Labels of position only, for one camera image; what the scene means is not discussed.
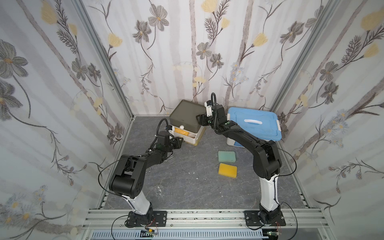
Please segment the white drawer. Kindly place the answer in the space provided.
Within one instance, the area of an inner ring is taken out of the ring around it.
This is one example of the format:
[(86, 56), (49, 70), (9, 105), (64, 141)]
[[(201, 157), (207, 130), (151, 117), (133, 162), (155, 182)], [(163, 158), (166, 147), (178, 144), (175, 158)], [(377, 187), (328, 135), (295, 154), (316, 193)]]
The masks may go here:
[(172, 126), (171, 132), (175, 137), (183, 138), (184, 142), (191, 144), (193, 146), (197, 146), (200, 141), (203, 129), (204, 127), (200, 127), (197, 133), (193, 133), (193, 132), (189, 132), (187, 130)]

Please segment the olive three-drawer cabinet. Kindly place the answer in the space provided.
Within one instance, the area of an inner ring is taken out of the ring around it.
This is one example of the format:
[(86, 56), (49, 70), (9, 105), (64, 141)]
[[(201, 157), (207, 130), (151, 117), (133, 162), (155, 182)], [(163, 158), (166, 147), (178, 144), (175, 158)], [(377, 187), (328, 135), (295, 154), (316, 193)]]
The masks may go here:
[(170, 115), (171, 126), (197, 133), (201, 126), (196, 120), (196, 116), (205, 113), (204, 105), (200, 105), (191, 101), (181, 100), (174, 111)]

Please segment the green sponge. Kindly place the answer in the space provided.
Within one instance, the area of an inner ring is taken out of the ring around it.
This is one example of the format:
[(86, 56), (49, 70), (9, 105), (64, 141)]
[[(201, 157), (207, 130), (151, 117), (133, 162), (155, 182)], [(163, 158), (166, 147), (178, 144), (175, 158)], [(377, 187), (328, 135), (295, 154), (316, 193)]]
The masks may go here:
[(235, 163), (236, 153), (233, 151), (218, 151), (219, 163)]

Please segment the bright yellow thin sponge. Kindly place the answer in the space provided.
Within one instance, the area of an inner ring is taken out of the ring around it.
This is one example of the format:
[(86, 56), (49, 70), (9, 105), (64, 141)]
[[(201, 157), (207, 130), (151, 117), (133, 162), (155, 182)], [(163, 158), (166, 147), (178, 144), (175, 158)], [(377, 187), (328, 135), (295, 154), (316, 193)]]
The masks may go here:
[(185, 130), (182, 130), (182, 129), (179, 129), (179, 128), (175, 128), (174, 132), (178, 133), (178, 134), (181, 134), (181, 135), (184, 135), (184, 136), (188, 136), (190, 134), (188, 131), (185, 131)]

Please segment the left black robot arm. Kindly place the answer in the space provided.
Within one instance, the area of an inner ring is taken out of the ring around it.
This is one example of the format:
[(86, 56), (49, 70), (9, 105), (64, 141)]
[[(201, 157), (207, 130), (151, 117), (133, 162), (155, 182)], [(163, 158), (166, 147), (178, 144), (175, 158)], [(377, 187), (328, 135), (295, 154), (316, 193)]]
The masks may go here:
[(130, 224), (149, 225), (155, 217), (152, 203), (143, 193), (147, 169), (160, 165), (173, 156), (174, 150), (180, 149), (182, 137), (170, 133), (168, 120), (160, 120), (155, 139), (142, 155), (122, 155), (109, 182), (110, 191), (123, 198), (131, 207), (127, 216)]

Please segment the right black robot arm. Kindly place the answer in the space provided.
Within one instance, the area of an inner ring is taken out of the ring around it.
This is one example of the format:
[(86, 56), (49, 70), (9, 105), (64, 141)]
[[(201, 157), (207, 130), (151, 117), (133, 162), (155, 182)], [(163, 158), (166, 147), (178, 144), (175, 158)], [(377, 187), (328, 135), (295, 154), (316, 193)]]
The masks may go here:
[(279, 148), (274, 141), (261, 140), (241, 128), (236, 122), (228, 120), (225, 108), (217, 104), (215, 93), (205, 103), (206, 113), (197, 115), (202, 126), (211, 126), (218, 135), (232, 139), (253, 155), (253, 169), (260, 178), (262, 198), (259, 204), (259, 219), (270, 225), (281, 213), (278, 202), (277, 181), (282, 167)]

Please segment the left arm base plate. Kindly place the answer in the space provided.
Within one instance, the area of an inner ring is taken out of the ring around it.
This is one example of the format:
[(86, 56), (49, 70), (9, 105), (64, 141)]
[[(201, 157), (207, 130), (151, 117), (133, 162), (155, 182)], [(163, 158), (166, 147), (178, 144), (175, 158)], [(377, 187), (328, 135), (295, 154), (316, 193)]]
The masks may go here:
[(167, 223), (167, 211), (148, 211), (146, 215), (139, 215), (129, 212), (125, 226), (127, 228), (134, 227), (165, 227)]

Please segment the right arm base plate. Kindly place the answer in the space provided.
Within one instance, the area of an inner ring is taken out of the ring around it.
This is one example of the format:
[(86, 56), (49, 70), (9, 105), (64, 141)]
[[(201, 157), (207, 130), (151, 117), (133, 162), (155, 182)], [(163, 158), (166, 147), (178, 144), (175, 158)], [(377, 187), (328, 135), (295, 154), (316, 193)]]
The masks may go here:
[(244, 217), (247, 227), (277, 227), (277, 226), (286, 226), (285, 217), (282, 212), (272, 211), (244, 211)]

